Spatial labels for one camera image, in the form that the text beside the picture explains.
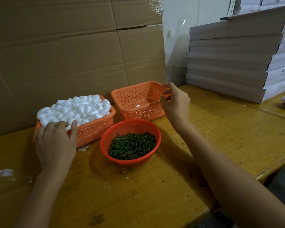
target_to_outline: hand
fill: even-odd
[[[188,94],[177,88],[173,83],[162,84],[162,87],[167,87],[168,89],[162,92],[160,102],[171,125],[178,131],[182,125],[189,122],[190,98]]]
[[[68,173],[76,153],[77,121],[72,123],[70,137],[66,133],[67,126],[64,121],[51,122],[37,131],[36,152],[42,171]]]

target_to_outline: dark floor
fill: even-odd
[[[264,185],[285,204],[285,166],[268,178]],[[190,228],[236,228],[222,209],[203,219]]]

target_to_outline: basket rim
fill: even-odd
[[[114,96],[114,94],[115,94],[116,92],[120,91],[120,90],[130,89],[130,88],[135,87],[135,86],[142,86],[142,85],[145,85],[145,84],[147,84],[147,83],[156,83],[156,84],[158,84],[158,85],[161,86],[161,84],[160,84],[159,82],[157,82],[157,81],[147,81],[147,82],[143,82],[143,83],[139,83],[139,84],[135,84],[135,85],[131,85],[131,86],[127,86],[127,87],[123,87],[123,88],[119,88],[119,89],[113,90],[113,91],[111,92],[111,96],[112,96],[112,98],[113,98],[113,100],[114,100],[115,105],[118,107],[118,110],[123,111],[123,112],[133,112],[133,111],[136,111],[136,110],[139,110],[139,109],[147,108],[147,107],[152,106],[152,105],[155,105],[155,104],[159,104],[159,103],[160,103],[160,100],[154,101],[154,102],[150,102],[150,103],[148,103],[148,104],[146,104],[146,105],[142,105],[142,106],[139,106],[139,107],[134,107],[134,108],[131,108],[131,109],[126,109],[126,108],[122,107],[122,106],[119,104],[119,102],[117,101],[116,97]]]
[[[115,158],[112,158],[110,157],[108,154],[106,154],[104,152],[104,148],[103,148],[103,143],[104,143],[104,139],[113,131],[115,130],[116,128],[124,125],[124,124],[127,124],[128,122],[142,122],[142,123],[145,123],[145,124],[148,124],[150,127],[152,127],[156,133],[158,134],[158,141],[156,143],[156,146],[154,147],[154,149],[152,149],[148,154],[140,157],[140,158],[136,158],[136,159],[131,159],[131,160],[119,160],[119,159],[115,159]],[[104,134],[103,136],[101,137],[100,139],[100,150],[101,152],[103,153],[103,155],[109,159],[110,161],[113,161],[119,165],[129,165],[129,164],[134,164],[134,163],[138,163],[140,161],[143,161],[145,159],[148,159],[149,157],[151,157],[155,151],[158,149],[158,147],[160,146],[160,142],[161,142],[161,133],[160,133],[160,130],[157,126],[155,126],[153,123],[149,122],[149,121],[146,121],[146,120],[143,120],[143,119],[128,119],[128,120],[125,120],[125,121],[121,121],[119,123],[116,123],[115,125],[111,126]]]
[[[104,99],[105,99],[102,95],[99,95],[99,96],[100,96],[101,100],[104,100]],[[85,124],[83,124],[83,125],[81,125],[81,126],[78,126],[77,129],[78,129],[78,130],[81,130],[81,129],[87,127],[87,126],[90,126],[90,125],[94,124],[94,122],[100,122],[100,121],[102,121],[102,120],[104,120],[104,119],[108,119],[108,118],[113,117],[113,116],[116,114],[116,110],[115,110],[115,108],[114,108],[111,104],[110,104],[110,106],[111,106],[111,109],[109,110],[109,112],[110,112],[109,115],[106,115],[106,116],[104,116],[104,117],[102,117],[102,118],[99,118],[99,119],[96,119],[96,120],[94,120],[94,121],[92,121],[92,122],[88,122],[88,123],[85,123]],[[35,142],[35,137],[36,137],[36,134],[37,134],[37,130],[38,130],[39,128],[41,128],[41,127],[42,127],[42,126],[41,126],[41,124],[40,124],[40,120],[37,120],[36,125],[35,125],[34,134],[33,134],[33,142]]]

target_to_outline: orange basket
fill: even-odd
[[[84,146],[88,143],[91,143],[95,140],[98,140],[102,137],[107,129],[113,126],[113,116],[116,113],[114,107],[111,105],[110,114],[106,115],[102,118],[96,119],[92,122],[83,124],[78,126],[78,133],[77,133],[77,148]],[[35,136],[37,130],[41,128],[40,121],[38,120],[35,126],[35,131],[33,135],[33,141],[35,141]],[[71,130],[67,130],[68,136],[70,135]]]
[[[165,89],[158,82],[149,81],[114,90],[111,95],[125,120],[151,121],[165,115],[160,103],[161,93]]]
[[[129,133],[143,134],[146,132],[154,135],[156,138],[156,146],[148,154],[132,160],[118,160],[108,155],[112,140],[116,136],[118,136],[118,134],[120,135],[129,134]],[[114,126],[112,126],[110,129],[108,129],[100,140],[100,148],[107,159],[121,166],[132,167],[132,166],[140,166],[146,163],[148,160],[150,160],[152,155],[159,147],[160,141],[161,141],[160,130],[153,123],[141,119],[130,119],[119,122]]]

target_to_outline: forearm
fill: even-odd
[[[253,176],[217,151],[191,123],[176,128],[220,205],[241,227],[285,227],[285,206]]]
[[[49,227],[53,206],[67,172],[41,172],[28,197],[16,228]]]

